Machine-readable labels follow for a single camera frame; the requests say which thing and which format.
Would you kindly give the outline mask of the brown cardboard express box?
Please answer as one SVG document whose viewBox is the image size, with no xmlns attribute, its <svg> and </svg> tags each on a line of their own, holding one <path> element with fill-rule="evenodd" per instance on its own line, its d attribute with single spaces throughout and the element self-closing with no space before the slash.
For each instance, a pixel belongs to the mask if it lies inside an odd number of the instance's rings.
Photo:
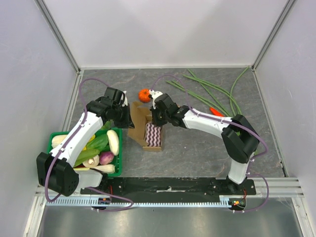
<svg viewBox="0 0 316 237">
<path fill-rule="evenodd" d="M 145 126 L 148 122 L 152 122 L 152 113 L 150 109 L 144 106 L 143 103 L 135 101 L 130 106 L 131 118 L 135 125 L 135 128 L 128 129 L 128 136 L 137 142 L 146 152 L 161 152 L 161 147 L 148 147 L 145 142 Z"/>
</svg>

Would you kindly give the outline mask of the purple white wavy cloth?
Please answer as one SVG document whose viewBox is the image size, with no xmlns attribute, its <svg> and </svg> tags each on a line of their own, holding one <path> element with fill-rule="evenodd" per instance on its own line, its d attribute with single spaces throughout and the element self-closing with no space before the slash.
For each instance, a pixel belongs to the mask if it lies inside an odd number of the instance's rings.
<svg viewBox="0 0 316 237">
<path fill-rule="evenodd" d="M 148 122 L 145 126 L 145 142 L 148 147 L 161 147 L 162 145 L 162 127 L 154 125 L 152 122 Z"/>
</svg>

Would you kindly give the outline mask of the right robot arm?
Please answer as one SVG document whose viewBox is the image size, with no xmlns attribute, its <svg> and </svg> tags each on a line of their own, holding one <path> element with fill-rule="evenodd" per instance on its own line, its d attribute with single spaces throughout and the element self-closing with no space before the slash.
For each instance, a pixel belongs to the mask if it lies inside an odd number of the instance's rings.
<svg viewBox="0 0 316 237">
<path fill-rule="evenodd" d="M 163 126 L 167 123 L 175 127 L 200 130 L 223 140 L 232 159 L 227 176 L 226 188 L 231 194 L 243 190 L 250 159 L 259 145 L 258 134 L 242 115 L 221 117 L 202 113 L 189 106 L 179 107 L 170 96 L 160 91 L 150 90 L 153 101 L 150 108 L 153 123 Z"/>
</svg>

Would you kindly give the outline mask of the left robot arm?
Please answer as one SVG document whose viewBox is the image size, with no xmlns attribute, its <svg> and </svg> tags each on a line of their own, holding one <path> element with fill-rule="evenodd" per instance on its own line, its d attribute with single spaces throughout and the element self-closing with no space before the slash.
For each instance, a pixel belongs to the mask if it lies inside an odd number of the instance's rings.
<svg viewBox="0 0 316 237">
<path fill-rule="evenodd" d="M 103 96 L 84 107 L 77 124 L 56 148 L 38 155 L 38 180 L 45 188 L 46 196 L 50 190 L 66 197 L 88 187 L 97 194 L 104 194 L 108 190 L 108 181 L 103 179 L 100 171 L 76 172 L 74 166 L 92 135 L 109 120 L 118 128 L 134 127 L 126 92 L 112 87 L 106 88 Z"/>
</svg>

